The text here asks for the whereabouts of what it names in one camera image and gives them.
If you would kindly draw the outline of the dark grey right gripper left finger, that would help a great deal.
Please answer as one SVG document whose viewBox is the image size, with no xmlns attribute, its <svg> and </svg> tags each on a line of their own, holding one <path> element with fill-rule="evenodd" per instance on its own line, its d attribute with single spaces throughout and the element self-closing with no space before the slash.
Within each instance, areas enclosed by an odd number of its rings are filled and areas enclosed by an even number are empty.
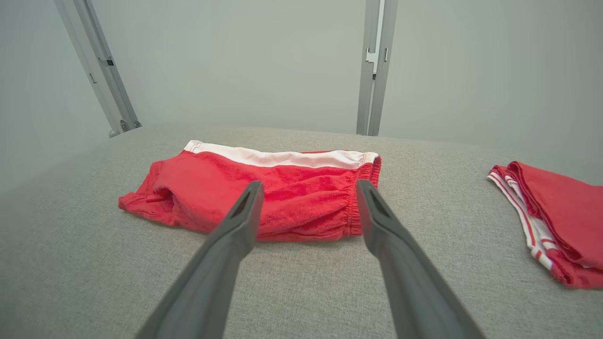
<svg viewBox="0 0 603 339">
<path fill-rule="evenodd" d="M 263 202 L 262 182 L 251 182 L 136 339 L 222 339 L 240 263 L 254 249 Z"/>
</svg>

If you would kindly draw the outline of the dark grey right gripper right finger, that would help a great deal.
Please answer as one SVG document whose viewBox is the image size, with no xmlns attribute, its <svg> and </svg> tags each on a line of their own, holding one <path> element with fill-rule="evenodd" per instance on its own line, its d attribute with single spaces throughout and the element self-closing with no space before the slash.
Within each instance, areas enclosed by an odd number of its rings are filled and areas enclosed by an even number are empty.
<svg viewBox="0 0 603 339">
<path fill-rule="evenodd" d="M 365 245 L 381 266 L 398 339 L 485 339 L 375 185 L 358 180 L 356 199 Z"/>
</svg>

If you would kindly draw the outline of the red t-shirt with white sleeves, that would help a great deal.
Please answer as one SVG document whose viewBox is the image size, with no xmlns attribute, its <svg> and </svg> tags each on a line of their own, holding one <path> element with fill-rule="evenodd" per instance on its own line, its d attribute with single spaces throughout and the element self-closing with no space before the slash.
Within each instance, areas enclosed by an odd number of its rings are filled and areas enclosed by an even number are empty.
<svg viewBox="0 0 603 339">
<path fill-rule="evenodd" d="M 515 208 L 530 254 L 569 288 L 603 289 L 603 186 L 519 161 L 488 175 Z"/>
</svg>

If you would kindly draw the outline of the grey slanted metal frame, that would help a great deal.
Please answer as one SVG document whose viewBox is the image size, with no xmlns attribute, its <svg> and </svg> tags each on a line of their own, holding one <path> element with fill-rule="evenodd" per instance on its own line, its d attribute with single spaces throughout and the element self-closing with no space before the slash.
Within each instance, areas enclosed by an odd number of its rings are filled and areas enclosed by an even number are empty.
<svg viewBox="0 0 603 339">
<path fill-rule="evenodd" d="M 116 137 L 142 125 L 123 84 L 92 0 L 53 0 L 93 92 Z"/>
</svg>

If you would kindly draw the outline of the grey metal upright post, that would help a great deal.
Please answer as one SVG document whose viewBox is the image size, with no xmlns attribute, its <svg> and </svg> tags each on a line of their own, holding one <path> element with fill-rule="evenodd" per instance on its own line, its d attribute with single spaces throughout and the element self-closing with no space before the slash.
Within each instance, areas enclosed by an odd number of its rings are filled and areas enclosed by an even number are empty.
<svg viewBox="0 0 603 339">
<path fill-rule="evenodd" d="M 377 22 L 377 37 L 379 38 L 379 49 L 372 52 L 377 59 L 375 83 L 371 95 L 370 114 L 368 120 L 367 134 L 371 137 L 379 135 L 383 106 L 385 102 L 386 84 L 392 59 L 393 38 L 398 18 L 399 0 L 379 0 L 383 3 L 383 18 Z"/>
<path fill-rule="evenodd" d="M 360 87 L 356 134 L 366 135 L 370 114 L 371 88 L 374 74 L 374 61 L 377 54 L 379 11 L 381 0 L 366 0 L 364 38 L 360 56 Z"/>
</svg>

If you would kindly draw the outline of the red shorts with white stripes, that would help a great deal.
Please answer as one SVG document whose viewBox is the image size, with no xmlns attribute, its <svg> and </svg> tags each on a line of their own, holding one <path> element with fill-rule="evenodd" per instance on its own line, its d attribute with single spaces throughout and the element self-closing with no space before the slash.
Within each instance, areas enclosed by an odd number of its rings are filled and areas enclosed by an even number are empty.
<svg viewBox="0 0 603 339">
<path fill-rule="evenodd" d="M 375 152 L 261 152 L 190 141 L 179 155 L 154 162 L 137 191 L 118 200 L 145 219 L 211 233 L 244 189 L 263 183 L 259 241 L 337 241 L 361 236 L 356 182 L 378 185 Z"/>
</svg>

